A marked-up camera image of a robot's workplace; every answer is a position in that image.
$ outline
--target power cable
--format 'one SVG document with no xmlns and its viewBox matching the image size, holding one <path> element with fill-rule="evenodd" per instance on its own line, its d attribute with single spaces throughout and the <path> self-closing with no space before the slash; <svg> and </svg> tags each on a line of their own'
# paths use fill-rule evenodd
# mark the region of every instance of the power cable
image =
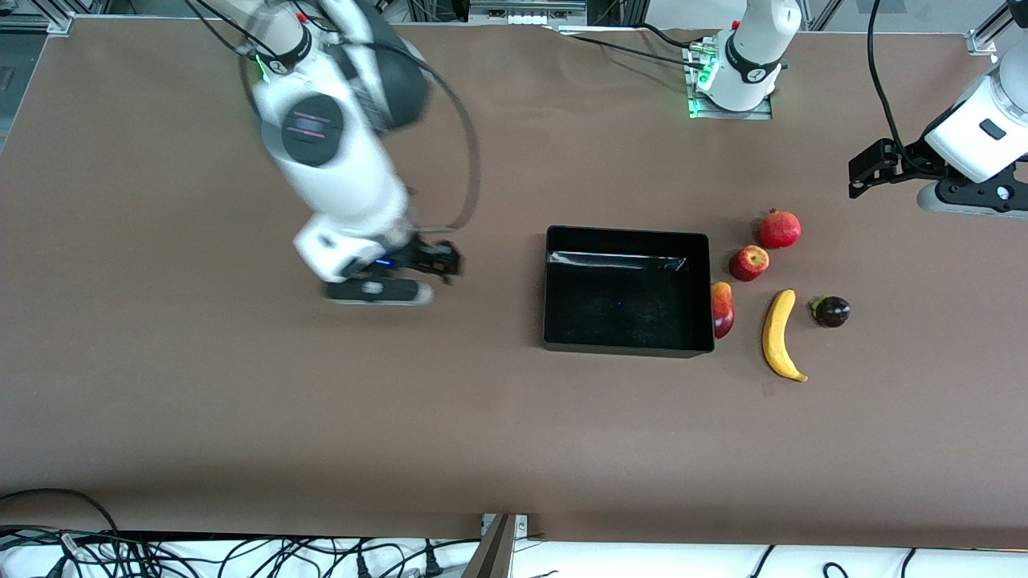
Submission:
<svg viewBox="0 0 1028 578">
<path fill-rule="evenodd" d="M 892 116 L 892 107 L 889 105 L 889 99 L 885 96 L 885 89 L 882 88 L 882 81 L 878 77 L 878 67 L 875 65 L 875 21 L 878 19 L 878 8 L 881 3 L 882 0 L 875 0 L 875 3 L 871 6 L 871 16 L 868 19 L 868 68 L 871 71 L 871 82 L 875 85 L 875 92 L 878 94 L 878 100 L 882 103 L 882 111 L 885 113 L 885 121 L 889 125 L 889 133 L 891 133 L 892 140 L 896 143 L 896 148 L 900 149 L 900 155 L 907 162 L 907 165 L 914 167 L 927 175 L 942 178 L 944 175 L 938 174 L 933 171 L 928 171 L 924 167 L 918 165 L 910 156 L 910 153 L 907 152 L 907 147 L 904 146 L 903 140 L 900 139 L 900 130 L 896 129 L 896 121 Z"/>
</svg>

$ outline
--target banana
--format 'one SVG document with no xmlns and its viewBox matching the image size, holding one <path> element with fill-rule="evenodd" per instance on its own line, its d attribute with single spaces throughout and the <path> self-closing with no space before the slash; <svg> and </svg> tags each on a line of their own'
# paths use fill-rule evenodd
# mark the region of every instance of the banana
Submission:
<svg viewBox="0 0 1028 578">
<path fill-rule="evenodd" d="M 768 365 L 775 373 L 802 384 L 807 381 L 807 376 L 796 368 L 785 349 L 785 325 L 795 304 L 796 291 L 792 289 L 781 291 L 771 301 L 767 320 L 764 321 L 764 359 L 768 360 Z"/>
</svg>

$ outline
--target black cable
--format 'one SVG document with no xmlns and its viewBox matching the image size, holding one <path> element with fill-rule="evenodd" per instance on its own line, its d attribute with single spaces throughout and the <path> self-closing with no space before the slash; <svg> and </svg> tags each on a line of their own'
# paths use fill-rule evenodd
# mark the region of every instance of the black cable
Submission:
<svg viewBox="0 0 1028 578">
<path fill-rule="evenodd" d="M 656 34 L 657 37 L 660 38 L 661 40 L 663 40 L 664 42 L 667 42 L 668 44 L 670 44 L 672 46 L 675 46 L 675 47 L 678 47 L 678 48 L 688 48 L 689 44 L 690 44 L 689 42 L 678 42 L 674 38 L 671 38 L 670 36 L 664 34 L 663 30 L 657 28 L 656 26 L 647 24 L 647 23 L 633 24 L 632 28 L 642 29 L 642 30 L 649 30 L 650 32 Z"/>
<path fill-rule="evenodd" d="M 821 576 L 823 578 L 832 578 L 832 576 L 829 576 L 829 570 L 832 570 L 833 568 L 842 574 L 842 578 L 849 578 L 849 574 L 846 574 L 846 570 L 834 562 L 825 563 L 824 566 L 821 567 Z"/>
<path fill-rule="evenodd" d="M 198 17 L 200 20 L 200 22 L 204 23 L 204 26 L 206 26 L 207 29 L 209 31 L 211 31 L 211 34 L 214 34 L 218 38 L 218 40 L 221 41 L 222 44 L 224 44 L 225 46 L 227 46 L 233 52 L 244 53 L 243 51 L 241 51 L 241 50 L 243 50 L 242 47 L 232 45 L 230 42 L 228 42 L 227 40 L 225 40 L 224 37 L 222 37 L 220 34 L 218 34 L 217 31 L 215 31 L 214 27 L 211 26 L 211 24 L 208 23 L 206 19 L 204 19 L 203 14 L 199 13 L 199 10 L 196 9 L 196 6 L 194 6 L 192 4 L 193 2 L 196 2 L 200 6 L 207 8 L 212 14 L 214 14 L 215 16 L 217 16 L 219 20 L 221 20 L 222 22 L 224 22 L 228 26 L 230 26 L 230 27 L 234 28 L 235 30 L 237 30 L 248 40 L 250 40 L 251 42 L 253 42 L 253 43 L 257 44 L 258 46 L 260 46 L 261 48 L 263 48 L 264 51 L 267 52 L 267 55 L 270 58 L 272 58 L 273 60 L 282 62 L 282 57 L 279 56 L 278 52 L 276 52 L 274 50 L 272 50 L 267 44 L 265 44 L 263 41 L 261 41 L 260 38 L 257 38 L 256 36 L 254 36 L 250 32 L 248 32 L 245 28 L 243 28 L 242 26 L 240 26 L 238 24 L 236 24 L 235 21 L 233 21 L 232 19 L 230 19 L 230 17 L 226 16 L 225 14 L 219 12 L 214 6 L 211 6 L 205 0 L 182 0 L 182 1 L 185 2 L 186 5 L 189 6 L 189 9 L 192 10 L 192 13 L 196 14 L 196 17 Z"/>
<path fill-rule="evenodd" d="M 192 10 L 192 13 L 196 14 L 196 17 L 199 19 L 199 22 L 205 27 L 207 27 L 207 29 L 211 32 L 211 34 L 213 34 L 214 37 L 217 38 L 218 41 L 222 43 L 222 45 L 224 45 L 226 48 L 237 55 L 244 53 L 243 48 L 236 46 L 235 44 L 232 44 L 228 40 L 225 40 L 225 37 L 219 34 L 218 31 L 215 30 L 213 26 L 211 26 L 211 23 L 207 22 L 207 19 L 204 17 L 204 14 L 199 13 L 199 10 L 196 9 L 196 6 L 193 6 L 192 2 L 190 2 L 189 0 L 182 0 L 182 1 L 185 2 L 186 6 L 189 6 L 189 9 Z"/>
<path fill-rule="evenodd" d="M 624 52 L 629 52 L 629 53 L 632 53 L 632 55 L 638 55 L 640 57 L 646 57 L 648 59 L 654 59 L 654 60 L 662 61 L 662 62 L 669 62 L 671 64 L 676 64 L 678 66 L 685 66 L 685 67 L 688 67 L 688 68 L 695 68 L 697 70 L 700 70 L 700 69 L 703 68 L 703 65 L 701 65 L 700 63 L 686 62 L 686 61 L 684 61 L 682 59 L 669 59 L 667 57 L 661 57 L 661 56 L 653 55 L 653 53 L 650 53 L 650 52 L 644 52 L 642 50 L 636 50 L 635 48 L 629 48 L 628 46 L 621 46 L 619 44 L 611 44 L 610 42 L 603 42 L 602 40 L 596 40 L 594 38 L 585 38 L 585 37 L 579 36 L 577 34 L 570 34 L 568 37 L 570 38 L 574 38 L 576 40 L 581 40 L 583 42 L 590 42 L 592 44 L 599 44 L 600 46 L 607 46 L 608 48 L 614 48 L 615 50 L 622 50 Z"/>
<path fill-rule="evenodd" d="M 907 565 L 910 564 L 910 558 L 914 557 L 914 552 L 916 551 L 917 548 L 911 548 L 907 552 L 907 557 L 903 558 L 903 565 L 900 566 L 900 578 L 907 578 Z"/>
<path fill-rule="evenodd" d="M 464 227 L 475 214 L 475 209 L 478 207 L 479 193 L 481 192 L 482 187 L 482 157 L 478 145 L 478 133 L 475 132 L 475 123 L 471 119 L 471 113 L 468 112 L 464 102 L 461 101 L 461 97 L 458 97 L 456 92 L 453 91 L 453 87 L 450 86 L 445 79 L 443 79 L 442 75 L 436 72 L 435 69 L 429 66 L 425 61 L 411 55 L 407 50 L 382 42 L 355 43 L 355 45 L 382 48 L 384 50 L 401 55 L 403 58 L 414 63 L 425 72 L 428 72 L 429 75 L 431 75 L 436 81 L 436 84 L 439 84 L 439 87 L 446 93 L 450 102 L 453 103 L 456 115 L 461 118 L 461 124 L 464 127 L 464 139 L 468 146 L 468 191 L 465 194 L 464 206 L 461 208 L 461 212 L 457 213 L 456 218 L 453 219 L 453 222 L 441 227 L 419 227 L 418 231 L 453 232 Z"/>
<path fill-rule="evenodd" d="M 774 549 L 774 544 L 768 546 L 764 553 L 761 554 L 760 562 L 757 563 L 757 568 L 754 569 L 754 573 L 749 575 L 749 578 L 757 578 L 761 575 L 761 571 L 764 570 L 764 563 L 768 561 L 768 556 L 771 555 L 771 550 Z"/>
<path fill-rule="evenodd" d="M 878 7 L 881 3 L 882 0 L 875 0 L 875 3 L 871 6 L 871 16 L 868 19 L 868 68 L 871 71 L 871 82 L 875 85 L 875 92 L 878 93 L 878 100 L 882 103 L 882 111 L 885 113 L 885 121 L 889 125 L 889 133 L 891 133 L 892 140 L 896 143 L 896 148 L 900 149 L 900 155 L 903 156 L 903 159 L 907 165 L 923 173 L 943 177 L 942 174 L 928 171 L 915 162 L 911 158 L 910 153 L 907 152 L 907 147 L 904 146 L 903 141 L 900 139 L 900 130 L 896 129 L 896 121 L 892 116 L 892 106 L 889 105 L 889 99 L 885 96 L 885 89 L 882 88 L 882 81 L 878 77 L 878 67 L 875 66 L 875 21 L 878 19 Z"/>
<path fill-rule="evenodd" d="M 457 544 L 470 544 L 472 542 L 481 542 L 481 540 L 479 540 L 477 538 L 470 538 L 470 539 L 467 539 L 467 540 L 451 540 L 449 542 L 443 542 L 441 544 L 436 544 L 436 545 L 434 545 L 432 547 L 433 547 L 433 549 L 438 550 L 439 548 L 445 548 L 447 546 L 455 546 Z M 396 571 L 396 569 L 405 567 L 408 562 L 411 562 L 411 561 L 413 561 L 414 558 L 416 558 L 416 557 L 418 557 L 420 555 L 425 555 L 425 553 L 427 551 L 428 551 L 428 549 L 424 549 L 424 550 L 420 550 L 418 552 L 414 552 L 414 553 L 410 554 L 409 556 L 407 556 L 407 557 L 401 559 L 400 562 L 396 563 L 395 565 L 393 565 L 393 567 L 390 568 L 389 570 L 387 570 L 386 572 L 382 572 L 381 574 L 379 574 L 378 578 L 386 578 L 387 576 L 389 576 L 390 574 L 392 574 L 394 571 Z"/>
<path fill-rule="evenodd" d="M 614 8 L 616 8 L 616 7 L 624 4 L 628 0 L 618 0 L 617 2 L 611 2 L 611 5 L 607 7 L 607 10 L 603 10 L 603 13 L 599 14 L 596 17 L 596 20 L 592 23 L 592 26 L 596 26 L 597 24 L 599 24 L 603 19 L 607 17 L 607 14 L 611 13 L 611 10 L 613 10 Z"/>
<path fill-rule="evenodd" d="M 104 516 L 104 520 L 107 521 L 107 526 L 111 528 L 111 532 L 117 536 L 120 532 L 118 531 L 118 525 L 114 523 L 114 518 L 111 513 L 107 511 L 107 508 L 100 505 L 100 502 L 94 500 L 88 495 L 79 492 L 78 490 L 68 490 L 67 487 L 34 487 L 32 490 L 21 490 L 19 492 L 11 492 L 10 494 L 5 494 L 0 496 L 0 502 L 10 500 L 11 498 L 17 498 L 19 496 L 31 496 L 33 494 L 58 494 L 62 496 L 73 496 L 82 500 L 83 502 L 93 506 L 93 509 L 100 512 L 100 515 Z"/>
</svg>

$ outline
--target metal bracket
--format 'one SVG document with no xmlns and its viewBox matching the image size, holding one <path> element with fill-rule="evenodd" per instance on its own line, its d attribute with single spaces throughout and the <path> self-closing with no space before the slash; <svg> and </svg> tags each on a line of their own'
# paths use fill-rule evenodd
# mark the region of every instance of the metal bracket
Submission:
<svg viewBox="0 0 1028 578">
<path fill-rule="evenodd" d="M 528 516 L 485 514 L 482 516 L 485 537 L 475 548 L 475 554 L 461 578 L 510 578 L 511 557 L 518 534 L 528 534 Z"/>
<path fill-rule="evenodd" d="M 967 52 L 972 57 L 990 57 L 996 62 L 996 43 L 994 40 L 1014 24 L 1014 15 L 1004 2 L 996 11 L 989 14 L 981 25 L 964 33 Z"/>
<path fill-rule="evenodd" d="M 686 97 L 689 99 L 690 118 L 734 118 L 736 120 L 771 120 L 771 98 L 764 97 L 761 104 L 752 110 L 736 112 L 725 110 L 715 105 L 697 85 L 705 81 L 706 75 L 718 66 L 717 40 L 705 36 L 702 40 L 693 42 L 690 47 L 682 49 L 682 59 L 687 63 L 700 63 L 703 68 L 697 70 L 683 67 L 686 71 Z"/>
<path fill-rule="evenodd" d="M 482 536 L 485 536 L 495 519 L 497 514 L 482 514 Z M 515 514 L 514 525 L 515 540 L 524 540 L 528 537 L 528 516 L 526 514 Z"/>
<path fill-rule="evenodd" d="M 992 57 L 993 61 L 996 59 L 996 43 L 989 41 L 986 44 L 982 44 L 978 36 L 977 30 L 968 30 L 964 32 L 964 43 L 967 44 L 967 53 L 972 57 Z"/>
</svg>

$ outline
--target metal frame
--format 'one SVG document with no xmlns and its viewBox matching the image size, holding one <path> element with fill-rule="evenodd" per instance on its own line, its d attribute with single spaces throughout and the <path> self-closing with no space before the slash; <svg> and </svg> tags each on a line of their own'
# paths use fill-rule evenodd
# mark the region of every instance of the metal frame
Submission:
<svg viewBox="0 0 1028 578">
<path fill-rule="evenodd" d="M 842 2 L 843 0 L 829 0 L 821 13 L 817 14 L 817 17 L 813 17 L 813 14 L 810 12 L 809 0 L 800 0 L 800 11 L 803 12 L 803 30 L 808 32 L 822 32 L 828 28 L 829 23 L 835 16 L 836 12 L 839 11 L 839 6 L 842 5 Z"/>
<path fill-rule="evenodd" d="M 511 558 L 514 556 L 514 541 L 519 533 L 527 532 L 527 525 L 518 521 L 515 514 L 498 514 L 487 520 L 483 516 L 482 526 L 488 530 L 475 548 L 475 554 L 464 569 L 461 578 L 509 578 Z"/>
<path fill-rule="evenodd" d="M 977 28 L 964 33 L 967 51 L 976 57 L 994 57 L 996 55 L 995 39 L 1014 24 L 1011 9 L 1004 2 L 995 12 L 985 19 Z"/>
<path fill-rule="evenodd" d="M 45 32 L 67 36 L 77 14 L 106 13 L 110 1 L 97 0 L 90 4 L 88 0 L 28 0 L 40 13 L 13 13 L 0 19 L 0 32 Z"/>
</svg>

